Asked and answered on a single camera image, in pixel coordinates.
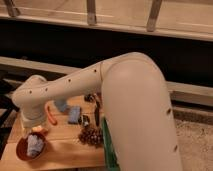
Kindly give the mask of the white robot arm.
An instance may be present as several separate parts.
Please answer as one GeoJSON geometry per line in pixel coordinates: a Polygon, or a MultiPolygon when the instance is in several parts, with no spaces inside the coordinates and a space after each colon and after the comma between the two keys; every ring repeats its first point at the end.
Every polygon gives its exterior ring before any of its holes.
{"type": "Polygon", "coordinates": [[[43,123],[45,102],[99,92],[120,171],[183,171],[165,78],[154,61],[131,52],[54,81],[29,77],[12,95],[22,124],[43,123]]]}

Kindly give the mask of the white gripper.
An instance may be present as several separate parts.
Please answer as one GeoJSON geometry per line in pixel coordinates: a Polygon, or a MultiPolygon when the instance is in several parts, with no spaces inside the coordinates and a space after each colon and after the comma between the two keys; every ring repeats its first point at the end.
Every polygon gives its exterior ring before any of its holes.
{"type": "Polygon", "coordinates": [[[46,122],[46,116],[43,113],[21,113],[21,124],[24,129],[30,130],[46,122]]]}

